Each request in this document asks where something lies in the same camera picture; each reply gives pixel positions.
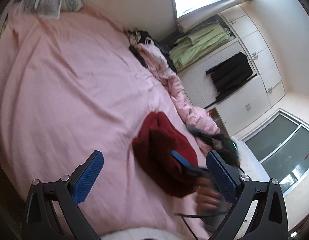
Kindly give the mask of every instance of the metal screw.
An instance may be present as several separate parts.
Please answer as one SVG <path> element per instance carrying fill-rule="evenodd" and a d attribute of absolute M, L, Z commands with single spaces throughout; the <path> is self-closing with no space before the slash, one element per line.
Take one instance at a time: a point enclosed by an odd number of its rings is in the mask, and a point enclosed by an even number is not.
<path fill-rule="evenodd" d="M 60 179 L 61 181 L 67 181 L 69 179 L 69 175 L 63 175 Z"/>
<path fill-rule="evenodd" d="M 249 181 L 249 180 L 250 180 L 250 177 L 249 177 L 248 175 L 242 175 L 242 176 L 241 176 L 241 179 L 242 179 L 243 181 Z"/>
<path fill-rule="evenodd" d="M 271 182 L 272 182 L 273 184 L 275 184 L 275 185 L 277 185 L 277 184 L 279 183 L 277 179 L 271 179 Z"/>
<path fill-rule="evenodd" d="M 34 179 L 33 181 L 32 181 L 32 185 L 38 185 L 39 184 L 39 182 L 40 182 L 40 180 L 39 179 Z"/>

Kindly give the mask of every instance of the newspaper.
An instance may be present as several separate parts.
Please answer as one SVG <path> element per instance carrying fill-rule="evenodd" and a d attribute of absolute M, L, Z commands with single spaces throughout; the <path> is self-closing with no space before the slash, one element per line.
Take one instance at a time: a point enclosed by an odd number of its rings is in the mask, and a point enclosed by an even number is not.
<path fill-rule="evenodd" d="M 42 17 L 59 19 L 61 0 L 21 0 L 22 13 L 35 13 Z"/>

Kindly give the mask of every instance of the green clothing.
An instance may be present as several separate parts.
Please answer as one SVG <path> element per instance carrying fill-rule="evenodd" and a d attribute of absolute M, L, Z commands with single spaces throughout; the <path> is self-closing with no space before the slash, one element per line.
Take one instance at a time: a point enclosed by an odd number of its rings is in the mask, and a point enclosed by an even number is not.
<path fill-rule="evenodd" d="M 180 72 L 212 52 L 229 37 L 220 24 L 213 24 L 178 39 L 176 41 L 178 45 L 169 55 L 177 71 Z"/>

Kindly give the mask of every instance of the pink bedsheet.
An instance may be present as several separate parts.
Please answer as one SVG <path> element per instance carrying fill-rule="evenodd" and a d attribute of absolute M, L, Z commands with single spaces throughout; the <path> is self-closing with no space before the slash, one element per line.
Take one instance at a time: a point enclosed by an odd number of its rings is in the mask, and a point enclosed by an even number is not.
<path fill-rule="evenodd" d="M 23 199 L 34 179 L 71 174 L 93 150 L 104 168 L 80 208 L 99 235 L 150 227 L 191 237 L 174 212 L 194 195 L 166 195 L 135 161 L 132 139 L 163 111 L 205 160 L 162 84 L 128 49 L 121 30 L 86 6 L 59 20 L 10 13 L 0 40 L 0 162 Z M 190 227 L 205 239 L 199 219 Z"/>

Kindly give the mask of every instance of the red knit hat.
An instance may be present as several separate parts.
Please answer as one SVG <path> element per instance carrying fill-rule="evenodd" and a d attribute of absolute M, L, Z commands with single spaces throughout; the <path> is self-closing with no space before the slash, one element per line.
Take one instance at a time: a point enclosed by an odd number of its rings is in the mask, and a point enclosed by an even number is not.
<path fill-rule="evenodd" d="M 191 165 L 198 166 L 197 154 L 188 139 L 173 127 L 163 112 L 151 112 L 133 140 L 134 155 L 141 168 L 165 193 L 182 198 L 195 192 L 195 179 L 182 171 L 171 155 L 172 150 Z"/>

